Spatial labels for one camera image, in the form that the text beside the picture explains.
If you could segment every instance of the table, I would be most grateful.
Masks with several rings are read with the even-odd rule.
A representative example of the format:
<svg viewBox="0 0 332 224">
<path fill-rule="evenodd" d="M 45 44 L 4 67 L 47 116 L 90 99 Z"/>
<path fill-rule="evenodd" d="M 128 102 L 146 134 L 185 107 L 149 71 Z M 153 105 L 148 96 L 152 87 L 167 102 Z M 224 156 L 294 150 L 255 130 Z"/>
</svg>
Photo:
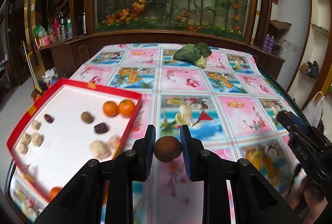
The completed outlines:
<svg viewBox="0 0 332 224">
<path fill-rule="evenodd" d="M 143 106 L 125 149 L 144 136 L 148 124 L 156 127 L 156 139 L 164 135 L 179 138 L 180 126 L 188 124 L 192 136 L 200 139 L 206 149 L 228 160 L 246 157 L 285 195 L 298 161 L 287 145 L 288 132 L 276 120 L 276 112 L 285 109 L 295 113 L 295 109 L 300 113 L 298 107 L 290 98 L 286 100 L 285 92 L 273 85 L 272 78 L 267 80 L 260 73 L 251 55 L 211 47 L 206 68 L 200 69 L 173 60 L 174 52 L 182 46 L 105 46 L 71 79 L 143 94 Z M 229 182 L 228 191 L 235 222 Z M 32 221 L 47 205 L 18 170 L 9 192 Z M 133 200 L 135 224 L 198 224 L 203 210 L 203 183 L 188 180 L 182 156 L 170 163 L 154 159 L 148 181 L 134 182 Z"/>
</svg>

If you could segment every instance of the white wall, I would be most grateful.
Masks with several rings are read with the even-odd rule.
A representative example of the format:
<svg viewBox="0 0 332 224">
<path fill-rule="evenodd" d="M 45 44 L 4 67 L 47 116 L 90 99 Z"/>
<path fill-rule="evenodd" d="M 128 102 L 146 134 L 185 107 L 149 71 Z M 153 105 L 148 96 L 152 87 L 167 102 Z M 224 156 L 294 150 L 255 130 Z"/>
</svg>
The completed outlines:
<svg viewBox="0 0 332 224">
<path fill-rule="evenodd" d="M 292 24 L 292 27 L 282 38 L 294 45 L 286 44 L 283 46 L 281 57 L 286 62 L 283 63 L 277 79 L 277 82 L 285 89 L 293 77 L 303 49 L 308 27 L 309 8 L 310 0 L 279 0 L 278 5 L 273 6 L 271 19 Z"/>
</svg>

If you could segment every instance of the white plastic bag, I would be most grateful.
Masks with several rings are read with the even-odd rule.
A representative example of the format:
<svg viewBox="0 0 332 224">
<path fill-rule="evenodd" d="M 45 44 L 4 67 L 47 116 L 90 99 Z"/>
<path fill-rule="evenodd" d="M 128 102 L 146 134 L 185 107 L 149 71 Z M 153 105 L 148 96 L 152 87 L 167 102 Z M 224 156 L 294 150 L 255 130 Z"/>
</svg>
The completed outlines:
<svg viewBox="0 0 332 224">
<path fill-rule="evenodd" d="M 319 120 L 323 111 L 324 95 L 318 92 L 308 105 L 303 109 L 304 116 L 313 127 L 318 127 Z"/>
</svg>

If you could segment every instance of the floor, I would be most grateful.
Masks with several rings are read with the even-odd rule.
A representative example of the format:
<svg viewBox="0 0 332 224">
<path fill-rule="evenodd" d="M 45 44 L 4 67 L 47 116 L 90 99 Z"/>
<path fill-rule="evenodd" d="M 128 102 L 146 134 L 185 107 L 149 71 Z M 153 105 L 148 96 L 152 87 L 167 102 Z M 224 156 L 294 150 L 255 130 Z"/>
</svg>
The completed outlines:
<svg viewBox="0 0 332 224">
<path fill-rule="evenodd" d="M 33 88 L 32 78 L 29 78 L 22 86 L 8 93 L 0 104 L 0 188 L 2 190 L 4 190 L 8 168 L 12 161 L 6 142 L 20 118 L 33 104 L 30 96 Z"/>
</svg>

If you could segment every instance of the purple bottle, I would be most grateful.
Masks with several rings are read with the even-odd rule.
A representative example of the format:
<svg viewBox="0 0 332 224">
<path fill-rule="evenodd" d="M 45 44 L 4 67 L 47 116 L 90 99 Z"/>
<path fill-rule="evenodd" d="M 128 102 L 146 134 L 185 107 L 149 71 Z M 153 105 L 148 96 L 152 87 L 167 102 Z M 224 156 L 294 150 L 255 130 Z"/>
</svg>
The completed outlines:
<svg viewBox="0 0 332 224">
<path fill-rule="evenodd" d="M 272 37 L 270 38 L 270 41 L 269 41 L 269 44 L 268 44 L 268 46 L 267 46 L 266 51 L 270 54 L 271 51 L 272 51 L 272 49 L 273 49 L 273 47 L 274 47 L 274 37 L 272 36 Z"/>
<path fill-rule="evenodd" d="M 270 36 L 269 34 L 267 34 L 264 39 L 263 50 L 265 51 L 267 50 L 269 42 L 270 42 Z"/>
</svg>

